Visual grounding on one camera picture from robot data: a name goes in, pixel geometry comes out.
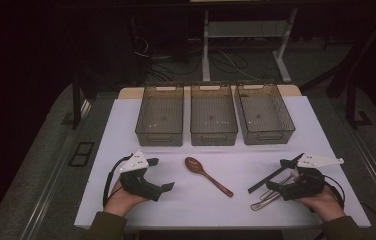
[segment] white tabletop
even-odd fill
[[[186,99],[183,146],[141,148],[135,134],[141,100],[115,100],[75,225],[89,228],[96,212],[102,210],[108,172],[120,158],[142,149],[147,158],[160,159],[157,166],[148,168],[145,179],[158,186],[169,182],[175,182],[175,185],[170,192],[163,193],[158,202],[149,201],[135,207],[127,215],[127,229],[281,229],[318,226],[320,219],[295,201],[280,198],[259,211],[250,208],[267,189],[262,186],[252,194],[247,189],[277,170],[280,159],[292,159],[303,152],[335,157],[308,99],[292,96],[284,97],[284,101],[296,127],[287,144],[246,146],[239,132],[235,146],[194,147],[189,131],[190,102]],[[201,161],[205,170],[231,190],[234,196],[227,197],[205,177],[189,172],[184,164],[188,156]],[[341,167],[337,165],[319,170],[342,185],[346,194],[346,213],[359,226],[370,226]],[[277,176],[274,181],[286,176],[288,172]]]

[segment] storage bin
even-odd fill
[[[183,83],[147,83],[136,125],[141,146],[182,146]]]
[[[277,85],[238,81],[235,102],[246,145],[284,144],[295,131]]]
[[[193,146],[231,146],[238,133],[229,82],[191,84],[191,143]]]

